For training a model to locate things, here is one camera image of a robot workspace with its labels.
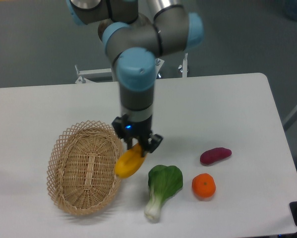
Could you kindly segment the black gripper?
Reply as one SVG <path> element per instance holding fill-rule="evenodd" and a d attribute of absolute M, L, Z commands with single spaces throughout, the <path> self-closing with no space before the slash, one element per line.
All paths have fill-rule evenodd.
<path fill-rule="evenodd" d="M 128 115 L 116 117 L 112 122 L 112 127 L 117 136 L 123 139 L 127 145 L 127 150 L 133 147 L 132 139 L 138 140 L 144 146 L 146 153 L 153 153 L 161 144 L 163 137 L 159 134 L 152 134 L 152 116 L 144 121 L 130 121 Z"/>

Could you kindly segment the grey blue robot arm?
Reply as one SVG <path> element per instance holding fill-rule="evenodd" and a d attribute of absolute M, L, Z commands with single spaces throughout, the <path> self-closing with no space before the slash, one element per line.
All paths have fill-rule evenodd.
<path fill-rule="evenodd" d="M 69 0 L 77 24 L 99 22 L 99 37 L 114 79 L 119 83 L 121 115 L 112 123 L 117 136 L 142 155 L 154 152 L 162 136 L 152 132 L 156 59 L 198 46 L 204 38 L 201 17 L 179 0 L 150 0 L 145 21 L 136 0 Z"/>

